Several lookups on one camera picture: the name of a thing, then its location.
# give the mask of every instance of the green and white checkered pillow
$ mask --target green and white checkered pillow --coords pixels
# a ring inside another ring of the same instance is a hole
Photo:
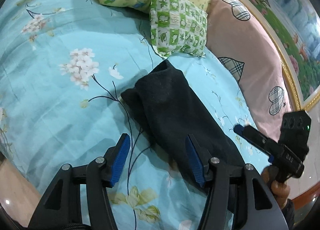
[[[163,58],[172,52],[204,56],[207,13],[188,0],[151,0],[151,44]]]

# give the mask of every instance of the hand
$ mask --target hand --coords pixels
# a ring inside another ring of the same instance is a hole
[[[269,181],[269,172],[268,172],[268,167],[264,168],[261,177],[265,183],[268,183]],[[288,196],[290,194],[290,186],[284,184],[284,183],[279,183],[276,180],[274,180],[271,184],[271,192],[276,198],[276,201],[279,205],[279,207],[284,209],[284,207],[287,204]]]

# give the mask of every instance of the wall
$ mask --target wall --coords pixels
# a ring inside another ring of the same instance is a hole
[[[308,140],[310,151],[304,162],[305,170],[302,177],[288,180],[288,184],[291,187],[290,198],[302,194],[320,181],[320,102],[308,113],[311,117],[311,129]]]

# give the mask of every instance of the folded black garment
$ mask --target folded black garment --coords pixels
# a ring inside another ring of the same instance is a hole
[[[212,156],[229,165],[244,165],[236,145],[189,87],[182,71],[168,60],[139,79],[121,97],[143,130],[177,162],[184,178],[195,182],[185,150],[188,134],[193,134]]]

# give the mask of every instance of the picture frame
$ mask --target picture frame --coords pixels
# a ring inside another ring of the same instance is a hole
[[[260,22],[281,58],[293,110],[320,99],[320,18],[309,0],[239,0]]]

